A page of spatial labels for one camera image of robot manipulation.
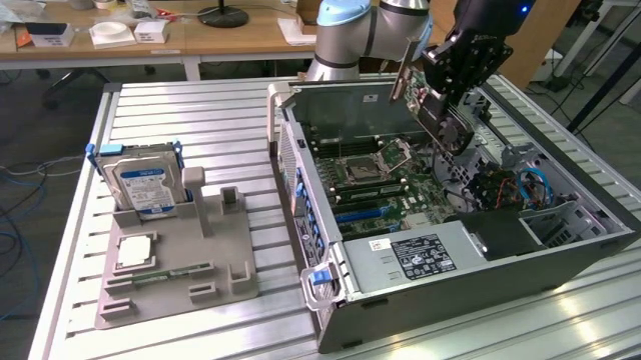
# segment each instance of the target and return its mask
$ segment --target floor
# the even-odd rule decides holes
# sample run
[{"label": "floor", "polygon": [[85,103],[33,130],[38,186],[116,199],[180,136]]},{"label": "floor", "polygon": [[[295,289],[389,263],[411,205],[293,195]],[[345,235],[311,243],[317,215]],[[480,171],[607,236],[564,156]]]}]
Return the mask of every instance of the floor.
[{"label": "floor", "polygon": [[[579,29],[574,28],[563,32],[556,43],[556,50],[560,53],[567,51],[578,33]],[[594,34],[594,38],[590,39],[578,56],[578,62],[582,61],[590,48],[602,39],[600,34]],[[562,107],[568,116],[574,116],[579,111],[628,51],[624,46],[616,46],[596,74],[582,81],[583,88],[576,88]],[[277,75],[293,75],[300,67],[300,61],[280,61],[277,63]],[[253,61],[241,64],[204,64],[201,71],[204,79],[260,77],[262,63]],[[102,69],[102,73],[112,81],[118,83],[184,80],[182,68],[178,65],[156,66],[154,75],[145,75],[142,67],[112,67]],[[38,79],[31,70],[25,70],[10,84],[0,85],[0,119],[2,119],[0,165],[7,166],[22,161],[42,162],[82,153],[94,120],[94,112],[98,107],[101,85],[90,77],[82,77],[62,91],[60,108],[53,111],[45,110],[38,106],[35,97],[62,74],[62,70],[52,70],[50,79]],[[614,88],[612,96],[618,95],[638,79],[639,74],[641,64],[636,64],[620,84]],[[9,72],[10,77],[17,75],[15,71]],[[0,83],[5,81],[6,79],[0,74]],[[546,91],[535,84],[531,84],[530,90],[536,94]],[[555,101],[560,101],[567,91],[568,89],[556,94],[550,92],[548,96]],[[555,108],[552,100],[546,95],[531,95],[531,97],[546,111]],[[611,97],[606,98],[602,103],[606,104],[610,99]],[[641,152],[641,142],[635,141],[641,132],[639,113],[641,101],[638,98],[634,99],[632,106],[614,103],[610,110],[583,132],[596,153],[636,187],[641,187],[641,157],[636,156]],[[562,123],[567,123],[567,119],[563,118],[560,112],[556,112],[554,117]],[[78,166],[80,160],[72,160],[56,164],[47,171],[50,173],[64,173],[77,169]],[[11,168],[14,172],[31,169],[33,165]],[[35,175],[23,176],[18,180],[38,182],[39,177]],[[0,317],[25,297],[30,296],[23,306],[11,312],[7,319],[0,322],[0,359],[23,359],[29,351],[76,181],[77,174],[47,177],[45,180],[45,198],[41,205],[29,213],[27,217],[17,221],[21,234],[33,249],[39,287],[37,297],[30,296],[34,289],[33,270],[26,261],[27,258],[22,257],[7,275],[0,277]],[[9,204],[14,204],[31,190],[31,186],[17,186],[0,178],[0,206],[6,207]],[[1,231],[10,231],[5,223],[0,223]],[[0,253],[9,244],[7,239],[0,237]],[[6,264],[13,257],[14,251],[0,256],[0,274],[5,271]]]}]

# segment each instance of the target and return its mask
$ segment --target aluminum extrusion table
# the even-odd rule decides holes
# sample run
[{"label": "aluminum extrusion table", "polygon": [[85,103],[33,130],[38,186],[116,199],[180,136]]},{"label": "aluminum extrusion table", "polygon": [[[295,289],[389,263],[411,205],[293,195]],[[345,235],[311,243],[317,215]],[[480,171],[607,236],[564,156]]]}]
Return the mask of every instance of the aluminum extrusion table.
[{"label": "aluminum extrusion table", "polygon": [[[641,353],[641,242],[556,290],[319,355],[265,149],[267,85],[292,78],[106,87],[92,143],[178,138],[205,168],[205,194],[245,193],[260,295],[93,330],[113,200],[85,163],[29,359],[612,359]],[[615,199],[641,218],[641,193],[500,77],[490,84]],[[492,108],[512,143],[527,138]]]}]

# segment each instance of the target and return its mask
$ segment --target warning label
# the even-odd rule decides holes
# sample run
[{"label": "warning label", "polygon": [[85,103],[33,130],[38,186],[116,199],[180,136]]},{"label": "warning label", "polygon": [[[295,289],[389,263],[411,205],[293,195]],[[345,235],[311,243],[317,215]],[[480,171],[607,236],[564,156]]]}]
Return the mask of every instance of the warning label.
[{"label": "warning label", "polygon": [[456,269],[435,234],[392,242],[391,249],[409,280]]}]

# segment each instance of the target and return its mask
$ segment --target blue pcie slot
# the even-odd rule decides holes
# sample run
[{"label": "blue pcie slot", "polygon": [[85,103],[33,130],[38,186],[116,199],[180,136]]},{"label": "blue pcie slot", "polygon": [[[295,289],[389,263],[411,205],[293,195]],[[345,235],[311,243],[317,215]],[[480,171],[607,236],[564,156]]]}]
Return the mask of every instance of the blue pcie slot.
[{"label": "blue pcie slot", "polygon": [[365,220],[372,218],[380,218],[389,209],[389,206],[383,206],[381,208],[375,208],[373,210],[355,212],[353,214],[336,215],[333,219],[336,223],[348,223],[351,221]]}]

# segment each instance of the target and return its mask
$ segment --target white box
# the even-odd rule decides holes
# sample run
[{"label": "white box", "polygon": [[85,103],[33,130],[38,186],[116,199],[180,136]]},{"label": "white box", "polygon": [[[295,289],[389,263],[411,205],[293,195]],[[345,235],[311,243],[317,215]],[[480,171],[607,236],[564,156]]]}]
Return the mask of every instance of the white box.
[{"label": "white box", "polygon": [[168,34],[166,20],[140,22],[133,30],[133,36],[138,43],[162,44],[166,42]]},{"label": "white box", "polygon": [[68,47],[74,31],[70,24],[27,22],[25,24],[35,47]]},{"label": "white box", "polygon": [[531,78],[531,82],[542,82],[546,81],[551,77],[551,72],[559,66],[560,60],[563,60],[563,56],[555,52],[552,49],[547,51],[544,55],[544,60],[542,61],[540,66]]},{"label": "white box", "polygon": [[136,44],[136,39],[133,38],[133,34],[130,33],[130,29],[128,27],[122,26],[121,30],[118,29],[118,33],[100,35],[98,32],[94,31],[94,27],[101,24],[94,25],[93,28],[89,29],[90,42],[93,43],[93,48],[96,50],[109,49],[112,47],[125,47]]}]

